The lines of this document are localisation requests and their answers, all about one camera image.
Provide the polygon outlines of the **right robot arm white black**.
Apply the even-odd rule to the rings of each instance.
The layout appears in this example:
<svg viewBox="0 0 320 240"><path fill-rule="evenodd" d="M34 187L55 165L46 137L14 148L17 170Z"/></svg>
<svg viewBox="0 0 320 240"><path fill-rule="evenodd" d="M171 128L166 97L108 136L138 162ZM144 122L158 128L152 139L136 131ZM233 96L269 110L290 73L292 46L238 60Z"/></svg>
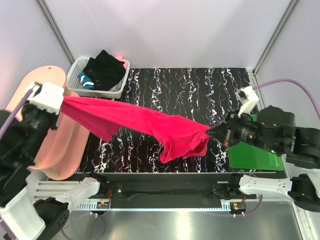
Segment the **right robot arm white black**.
<svg viewBox="0 0 320 240"><path fill-rule="evenodd" d="M320 211L319 129L297 127L293 113L270 105L259 111L255 120L248 113L232 110L206 134L226 148L245 143L278 157L285 155L286 162L305 171L280 179L234 173L226 187L230 197L278 196L290 199L301 209Z"/></svg>

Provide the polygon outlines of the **pink red t shirt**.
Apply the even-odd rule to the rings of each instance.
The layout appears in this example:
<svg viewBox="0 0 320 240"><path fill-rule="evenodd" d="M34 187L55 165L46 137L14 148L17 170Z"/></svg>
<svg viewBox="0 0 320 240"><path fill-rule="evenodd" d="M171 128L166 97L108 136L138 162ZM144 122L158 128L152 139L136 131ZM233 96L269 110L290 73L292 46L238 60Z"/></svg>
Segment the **pink red t shirt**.
<svg viewBox="0 0 320 240"><path fill-rule="evenodd" d="M155 137L162 144L160 162L203 157L208 150L209 126L180 115L168 115L147 107L101 98L66 96L61 113L108 142L122 127Z"/></svg>

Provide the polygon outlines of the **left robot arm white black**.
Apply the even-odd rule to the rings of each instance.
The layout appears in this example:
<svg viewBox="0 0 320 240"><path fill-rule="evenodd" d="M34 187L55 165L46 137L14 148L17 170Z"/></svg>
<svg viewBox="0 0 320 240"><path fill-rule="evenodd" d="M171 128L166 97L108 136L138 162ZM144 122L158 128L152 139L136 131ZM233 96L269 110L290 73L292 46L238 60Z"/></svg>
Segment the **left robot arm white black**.
<svg viewBox="0 0 320 240"><path fill-rule="evenodd" d="M50 240L66 224L70 213L91 196L103 198L106 183L86 177L66 193L33 202L27 177L58 116L26 103L22 120L13 112L0 112L0 225L6 240Z"/></svg>

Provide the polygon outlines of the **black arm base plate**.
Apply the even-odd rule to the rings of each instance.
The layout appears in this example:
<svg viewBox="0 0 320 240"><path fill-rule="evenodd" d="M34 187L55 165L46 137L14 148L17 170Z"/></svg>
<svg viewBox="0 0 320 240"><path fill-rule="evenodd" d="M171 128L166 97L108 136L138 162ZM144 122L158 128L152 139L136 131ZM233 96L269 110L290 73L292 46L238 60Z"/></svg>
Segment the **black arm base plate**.
<svg viewBox="0 0 320 240"><path fill-rule="evenodd" d="M111 202L204 203L219 195L232 173L104 173Z"/></svg>

